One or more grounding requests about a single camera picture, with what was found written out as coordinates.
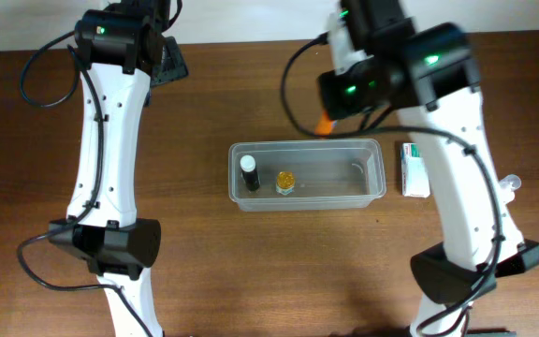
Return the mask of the dark bottle white cap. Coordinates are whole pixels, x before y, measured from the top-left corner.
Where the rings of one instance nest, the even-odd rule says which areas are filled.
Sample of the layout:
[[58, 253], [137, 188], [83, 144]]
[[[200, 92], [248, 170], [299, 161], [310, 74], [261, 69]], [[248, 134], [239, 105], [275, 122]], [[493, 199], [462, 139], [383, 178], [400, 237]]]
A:
[[258, 190], [260, 187], [259, 176], [255, 159], [251, 155], [244, 155], [240, 159], [240, 170], [247, 189], [251, 192]]

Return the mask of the small jar gold lid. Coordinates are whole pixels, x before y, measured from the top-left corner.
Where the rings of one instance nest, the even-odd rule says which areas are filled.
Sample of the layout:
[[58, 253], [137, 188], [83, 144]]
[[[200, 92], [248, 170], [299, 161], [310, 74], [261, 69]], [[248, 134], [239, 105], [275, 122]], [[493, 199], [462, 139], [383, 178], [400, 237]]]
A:
[[291, 171], [281, 171], [276, 177], [276, 192], [281, 195], [288, 195], [293, 192], [296, 185], [296, 178]]

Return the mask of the orange tube white cap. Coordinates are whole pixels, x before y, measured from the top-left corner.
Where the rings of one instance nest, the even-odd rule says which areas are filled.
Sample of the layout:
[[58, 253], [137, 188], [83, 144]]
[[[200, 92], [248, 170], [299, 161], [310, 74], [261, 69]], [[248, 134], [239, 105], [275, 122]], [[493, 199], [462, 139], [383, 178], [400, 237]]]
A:
[[337, 122], [332, 120], [328, 113], [324, 111], [315, 127], [314, 133], [319, 137], [329, 136], [334, 130]]

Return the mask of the white squeeze bottle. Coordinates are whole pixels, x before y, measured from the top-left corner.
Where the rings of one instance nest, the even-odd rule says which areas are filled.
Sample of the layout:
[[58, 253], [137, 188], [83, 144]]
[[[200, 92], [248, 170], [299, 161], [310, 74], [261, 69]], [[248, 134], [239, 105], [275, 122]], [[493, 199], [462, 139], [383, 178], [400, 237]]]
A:
[[521, 187], [522, 181], [515, 174], [509, 174], [499, 181], [501, 198], [504, 204], [508, 204], [516, 197], [516, 191]]

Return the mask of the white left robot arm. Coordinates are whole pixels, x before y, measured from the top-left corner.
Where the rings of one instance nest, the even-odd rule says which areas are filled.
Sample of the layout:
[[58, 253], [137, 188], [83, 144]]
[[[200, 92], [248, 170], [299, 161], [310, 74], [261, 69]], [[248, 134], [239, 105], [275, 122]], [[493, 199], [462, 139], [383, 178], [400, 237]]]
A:
[[165, 69], [179, 51], [164, 32], [178, 14], [168, 0], [120, 1], [77, 22], [74, 53], [83, 85], [76, 186], [49, 241], [84, 261], [105, 291], [118, 336], [161, 336], [151, 282], [161, 225], [140, 218], [134, 192], [141, 113], [155, 86], [187, 76]]

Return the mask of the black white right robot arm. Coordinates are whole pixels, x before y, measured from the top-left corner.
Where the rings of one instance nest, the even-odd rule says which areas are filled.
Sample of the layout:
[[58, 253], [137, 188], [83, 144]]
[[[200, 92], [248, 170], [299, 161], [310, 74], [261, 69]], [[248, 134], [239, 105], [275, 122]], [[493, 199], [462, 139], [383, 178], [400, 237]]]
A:
[[341, 2], [327, 41], [334, 68], [319, 82], [329, 117], [395, 112], [437, 203], [443, 240], [411, 260], [422, 299], [407, 334], [463, 336], [499, 278], [539, 265], [539, 242], [517, 228], [497, 178], [470, 42], [451, 22], [416, 30], [397, 1]]

